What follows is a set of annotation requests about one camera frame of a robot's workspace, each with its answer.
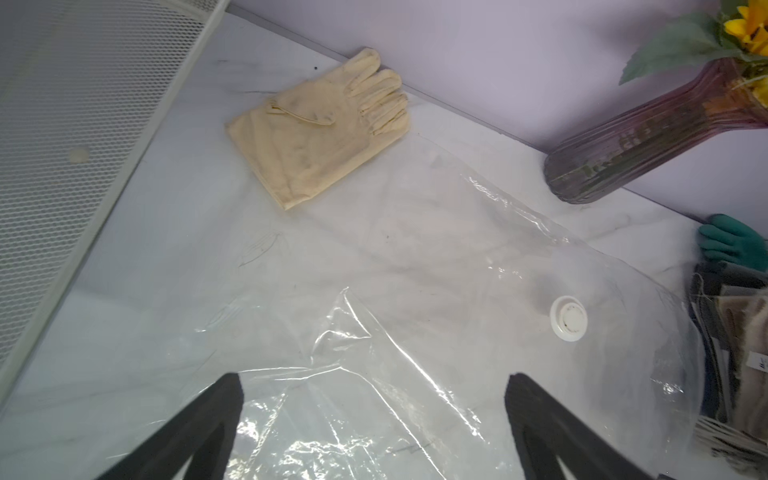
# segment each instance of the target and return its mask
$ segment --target white valve cap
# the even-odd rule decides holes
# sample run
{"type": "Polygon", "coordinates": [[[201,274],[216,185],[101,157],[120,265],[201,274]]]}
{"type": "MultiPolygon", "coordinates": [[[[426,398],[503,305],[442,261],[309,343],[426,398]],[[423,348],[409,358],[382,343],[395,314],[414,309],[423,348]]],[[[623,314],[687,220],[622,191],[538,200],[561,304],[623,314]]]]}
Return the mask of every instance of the white valve cap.
{"type": "Polygon", "coordinates": [[[566,342],[575,342],[587,331],[587,310],[573,296],[561,296],[552,303],[549,319],[554,332],[566,342]]]}

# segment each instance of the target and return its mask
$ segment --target label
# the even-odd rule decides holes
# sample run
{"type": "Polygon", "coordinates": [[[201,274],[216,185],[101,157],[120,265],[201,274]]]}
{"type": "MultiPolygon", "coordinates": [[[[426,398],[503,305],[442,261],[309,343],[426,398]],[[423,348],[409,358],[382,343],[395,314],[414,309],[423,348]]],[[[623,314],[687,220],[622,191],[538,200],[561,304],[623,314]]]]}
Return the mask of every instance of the label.
{"type": "Polygon", "coordinates": [[[768,355],[750,352],[750,356],[746,358],[746,366],[751,366],[755,370],[762,372],[768,372],[768,355]]]}

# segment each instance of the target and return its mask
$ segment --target beige cloth glove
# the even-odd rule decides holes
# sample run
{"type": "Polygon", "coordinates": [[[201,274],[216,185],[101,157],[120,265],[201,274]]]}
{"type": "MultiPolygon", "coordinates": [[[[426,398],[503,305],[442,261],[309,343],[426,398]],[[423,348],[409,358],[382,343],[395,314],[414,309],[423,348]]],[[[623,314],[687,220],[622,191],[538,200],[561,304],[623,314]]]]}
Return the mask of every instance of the beige cloth glove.
{"type": "Polygon", "coordinates": [[[409,129],[400,76],[366,48],[232,120],[227,133],[284,209],[309,200],[409,129]]]}

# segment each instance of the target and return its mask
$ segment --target yellow artificial flower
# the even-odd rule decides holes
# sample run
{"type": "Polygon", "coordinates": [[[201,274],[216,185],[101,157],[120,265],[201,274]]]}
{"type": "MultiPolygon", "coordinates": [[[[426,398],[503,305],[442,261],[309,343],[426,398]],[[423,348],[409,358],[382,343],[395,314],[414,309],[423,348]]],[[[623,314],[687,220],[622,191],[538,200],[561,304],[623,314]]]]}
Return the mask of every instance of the yellow artificial flower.
{"type": "Polygon", "coordinates": [[[765,108],[768,108],[768,78],[762,78],[751,84],[752,95],[760,101],[765,108]]]}
{"type": "Polygon", "coordinates": [[[743,18],[729,20],[723,26],[738,38],[748,51],[768,57],[768,0],[750,0],[749,7],[739,7],[743,18]]]}

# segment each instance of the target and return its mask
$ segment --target green rubber glove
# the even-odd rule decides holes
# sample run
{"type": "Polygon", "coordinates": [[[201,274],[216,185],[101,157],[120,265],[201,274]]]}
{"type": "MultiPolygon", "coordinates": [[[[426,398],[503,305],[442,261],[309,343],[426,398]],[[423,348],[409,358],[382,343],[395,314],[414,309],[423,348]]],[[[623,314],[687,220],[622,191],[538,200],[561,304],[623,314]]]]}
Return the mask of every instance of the green rubber glove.
{"type": "Polygon", "coordinates": [[[759,270],[768,269],[766,242],[755,230],[727,215],[713,215],[699,227],[701,252],[708,260],[725,260],[759,270]]]}

